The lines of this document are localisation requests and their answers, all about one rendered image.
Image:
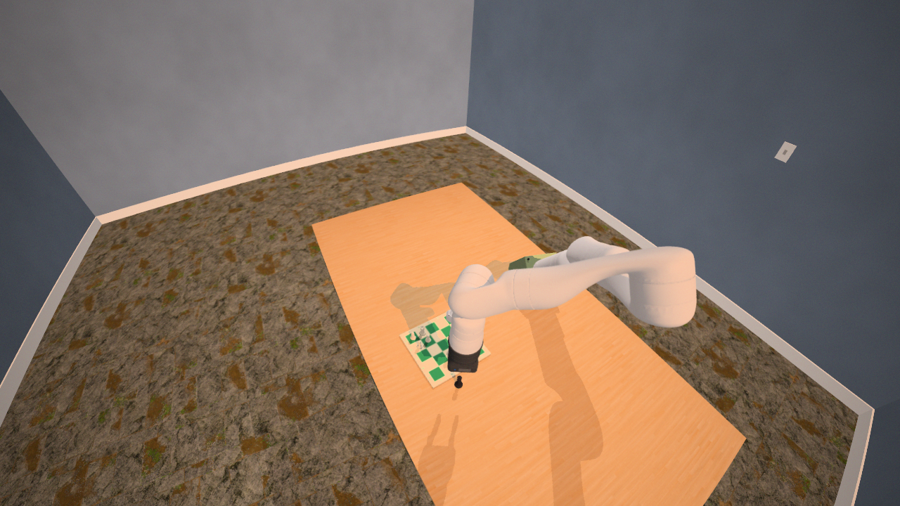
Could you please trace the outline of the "green and cream chessboard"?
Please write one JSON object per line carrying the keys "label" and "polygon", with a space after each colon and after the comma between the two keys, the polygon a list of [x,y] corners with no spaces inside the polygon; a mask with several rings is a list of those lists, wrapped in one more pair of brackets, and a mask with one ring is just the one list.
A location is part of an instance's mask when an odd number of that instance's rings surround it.
{"label": "green and cream chessboard", "polygon": [[[419,335],[421,325],[425,326],[425,335]],[[435,319],[425,321],[414,329],[403,332],[400,337],[409,353],[416,360],[420,370],[422,370],[425,378],[430,382],[431,387],[439,387],[459,372],[450,372],[447,369],[448,364],[448,335],[452,323],[446,320],[446,313],[437,316]],[[414,332],[417,339],[411,340],[411,333]],[[425,336],[429,335],[431,342],[425,342]],[[422,349],[418,349],[419,340],[423,345]]]}

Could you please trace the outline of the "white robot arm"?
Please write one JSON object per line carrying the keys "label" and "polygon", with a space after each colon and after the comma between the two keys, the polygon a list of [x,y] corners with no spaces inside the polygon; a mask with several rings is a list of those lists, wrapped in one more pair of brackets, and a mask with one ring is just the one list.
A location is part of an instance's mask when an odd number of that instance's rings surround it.
{"label": "white robot arm", "polygon": [[585,236],[533,268],[505,271],[496,282],[481,264],[464,268],[448,296],[452,332],[462,342],[474,342],[483,334],[486,317],[551,309],[593,284],[610,291],[644,323],[679,327],[695,314],[694,276],[693,253],[682,247],[628,251]]}

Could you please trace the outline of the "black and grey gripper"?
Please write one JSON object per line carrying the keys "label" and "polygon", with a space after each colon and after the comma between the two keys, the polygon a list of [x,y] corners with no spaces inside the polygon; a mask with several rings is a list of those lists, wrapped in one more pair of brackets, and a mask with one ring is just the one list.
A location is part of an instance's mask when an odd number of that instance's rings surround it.
{"label": "black and grey gripper", "polygon": [[[450,309],[446,312],[446,320],[452,323],[452,313]],[[479,339],[474,342],[462,342],[455,337],[452,332],[452,326],[448,335],[448,365],[450,372],[477,372],[478,358],[484,343],[484,331]]]}

